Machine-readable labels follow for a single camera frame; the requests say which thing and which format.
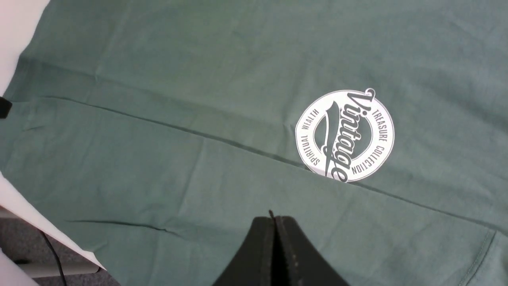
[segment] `green fabric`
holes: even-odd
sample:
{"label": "green fabric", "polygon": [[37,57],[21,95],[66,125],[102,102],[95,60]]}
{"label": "green fabric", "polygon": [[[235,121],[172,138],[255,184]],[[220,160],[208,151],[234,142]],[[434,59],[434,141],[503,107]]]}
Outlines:
{"label": "green fabric", "polygon": [[[5,94],[0,168],[124,285],[210,285],[268,209],[352,286],[506,285],[507,13],[53,0]],[[387,161],[349,184],[306,170],[304,110],[366,88],[393,119]]]}

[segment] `gray carpet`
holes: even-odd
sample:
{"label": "gray carpet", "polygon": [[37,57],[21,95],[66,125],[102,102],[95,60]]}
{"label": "gray carpet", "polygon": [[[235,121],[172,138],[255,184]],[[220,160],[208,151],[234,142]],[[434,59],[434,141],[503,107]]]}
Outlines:
{"label": "gray carpet", "polygon": [[[60,261],[79,262],[85,258],[73,252],[52,238],[49,238]],[[56,264],[53,254],[44,242],[39,231],[20,219],[0,219],[0,248],[11,260],[29,260],[31,262]],[[69,286],[119,286],[106,271],[94,274],[68,275]],[[62,285],[60,277],[37,278],[35,281],[42,286]]]}

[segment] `white backdrop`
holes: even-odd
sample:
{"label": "white backdrop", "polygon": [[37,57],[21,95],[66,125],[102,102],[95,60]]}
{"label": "white backdrop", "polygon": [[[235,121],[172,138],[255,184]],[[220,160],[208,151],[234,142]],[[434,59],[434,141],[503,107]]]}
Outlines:
{"label": "white backdrop", "polygon": [[[48,2],[49,0],[0,0],[0,96],[4,95],[14,75],[19,55],[34,35]],[[30,205],[2,173],[0,206],[102,267],[92,252],[82,250]]]}

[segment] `circular logo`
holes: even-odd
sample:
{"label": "circular logo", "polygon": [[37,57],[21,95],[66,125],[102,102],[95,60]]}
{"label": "circular logo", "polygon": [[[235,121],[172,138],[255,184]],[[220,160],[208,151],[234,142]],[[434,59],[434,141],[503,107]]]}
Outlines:
{"label": "circular logo", "polygon": [[342,182],[376,172],[392,151],[395,130],[374,89],[323,95],[295,129],[298,153],[316,174]]}

